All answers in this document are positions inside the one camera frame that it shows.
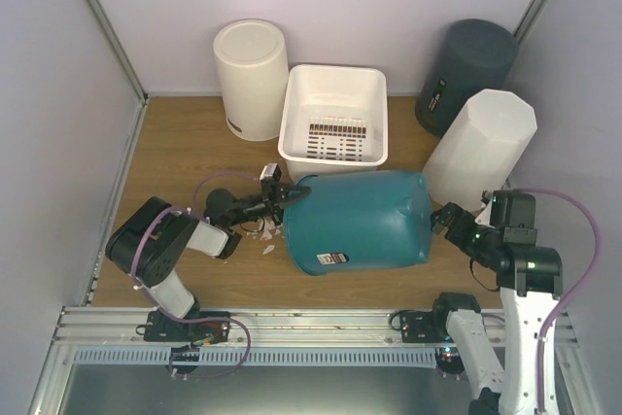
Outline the teal round bin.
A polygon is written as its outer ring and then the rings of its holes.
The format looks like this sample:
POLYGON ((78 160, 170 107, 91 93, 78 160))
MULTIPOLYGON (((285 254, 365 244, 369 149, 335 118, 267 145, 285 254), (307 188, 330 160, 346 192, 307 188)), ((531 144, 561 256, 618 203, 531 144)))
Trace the teal round bin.
POLYGON ((425 264, 432 246, 426 176, 405 170, 308 175, 310 192, 285 210, 288 254, 304 273, 425 264))

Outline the white faceted bin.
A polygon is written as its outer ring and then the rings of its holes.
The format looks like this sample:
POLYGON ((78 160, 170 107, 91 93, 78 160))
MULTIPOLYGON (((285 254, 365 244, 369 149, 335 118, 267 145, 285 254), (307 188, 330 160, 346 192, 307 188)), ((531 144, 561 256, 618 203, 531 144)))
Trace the white faceted bin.
POLYGON ((534 108, 515 93, 473 95, 424 166, 432 201, 480 210, 482 193, 503 186, 536 131, 534 108))

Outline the white rectangular tub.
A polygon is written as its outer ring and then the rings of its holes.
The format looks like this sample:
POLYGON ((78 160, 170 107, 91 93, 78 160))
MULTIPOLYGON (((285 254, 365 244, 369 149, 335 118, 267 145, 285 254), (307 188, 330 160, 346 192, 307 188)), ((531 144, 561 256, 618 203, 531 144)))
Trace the white rectangular tub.
POLYGON ((389 154, 385 75, 372 68, 295 66, 278 152, 294 182, 309 175, 377 169, 389 154))

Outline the white cylindrical bin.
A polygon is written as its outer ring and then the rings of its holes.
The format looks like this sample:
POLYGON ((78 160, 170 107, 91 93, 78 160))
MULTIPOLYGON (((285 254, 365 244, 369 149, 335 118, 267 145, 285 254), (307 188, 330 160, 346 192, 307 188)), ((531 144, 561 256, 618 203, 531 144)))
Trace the white cylindrical bin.
POLYGON ((281 30, 261 19, 239 20, 217 34, 213 52, 229 129, 247 141, 277 137, 289 79, 281 30))

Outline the dark grey round bin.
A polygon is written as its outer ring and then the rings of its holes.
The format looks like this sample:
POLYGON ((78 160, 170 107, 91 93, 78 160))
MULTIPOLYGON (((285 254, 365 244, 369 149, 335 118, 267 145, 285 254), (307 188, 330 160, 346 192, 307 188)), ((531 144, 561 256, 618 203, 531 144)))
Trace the dark grey round bin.
POLYGON ((471 96, 501 88, 518 49, 514 35, 496 23, 478 18, 452 23, 415 104, 419 124, 443 136, 471 96))

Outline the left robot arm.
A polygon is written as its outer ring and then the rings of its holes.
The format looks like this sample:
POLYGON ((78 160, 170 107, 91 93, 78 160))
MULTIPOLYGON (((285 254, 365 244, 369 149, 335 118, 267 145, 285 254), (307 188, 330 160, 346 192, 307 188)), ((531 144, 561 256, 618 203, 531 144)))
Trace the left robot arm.
POLYGON ((190 249, 228 259, 241 241, 237 225, 267 218, 280 225, 286 208, 311 193, 274 176, 259 183, 259 193, 244 197, 226 189, 211 191, 199 216, 154 196, 109 239, 106 257, 167 318, 166 328, 176 339, 191 340, 200 329, 198 301, 176 272, 182 253, 190 249))

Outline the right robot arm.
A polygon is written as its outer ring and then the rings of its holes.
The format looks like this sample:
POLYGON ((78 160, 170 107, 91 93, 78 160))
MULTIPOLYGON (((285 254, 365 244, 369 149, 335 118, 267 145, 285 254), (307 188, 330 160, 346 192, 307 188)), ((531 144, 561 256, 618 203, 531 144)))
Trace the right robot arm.
POLYGON ((557 414, 554 325, 562 293, 562 261, 553 248, 539 247, 536 200, 526 193, 497 190, 479 216, 455 203, 431 215, 470 262, 496 275, 505 329, 498 358, 475 299, 442 294, 430 319, 434 337, 453 341, 472 393, 471 414, 557 414))

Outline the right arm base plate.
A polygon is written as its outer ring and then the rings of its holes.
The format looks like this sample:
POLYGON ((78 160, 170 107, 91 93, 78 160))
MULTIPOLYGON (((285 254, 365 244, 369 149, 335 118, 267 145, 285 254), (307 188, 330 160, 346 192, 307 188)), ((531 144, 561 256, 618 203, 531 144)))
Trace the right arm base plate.
POLYGON ((437 311, 397 310, 389 315, 390 329, 398 331, 402 343, 452 343, 446 330, 447 315, 437 311))

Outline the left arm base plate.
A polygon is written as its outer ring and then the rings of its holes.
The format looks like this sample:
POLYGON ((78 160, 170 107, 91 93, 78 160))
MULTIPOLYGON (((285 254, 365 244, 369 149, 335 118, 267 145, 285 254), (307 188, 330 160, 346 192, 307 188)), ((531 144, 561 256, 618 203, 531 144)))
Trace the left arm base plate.
POLYGON ((160 311, 153 311, 148 314, 147 322, 137 326, 135 331, 147 342, 210 345, 228 340, 228 312, 199 311, 198 317, 209 318, 210 322, 182 324, 167 318, 160 311))

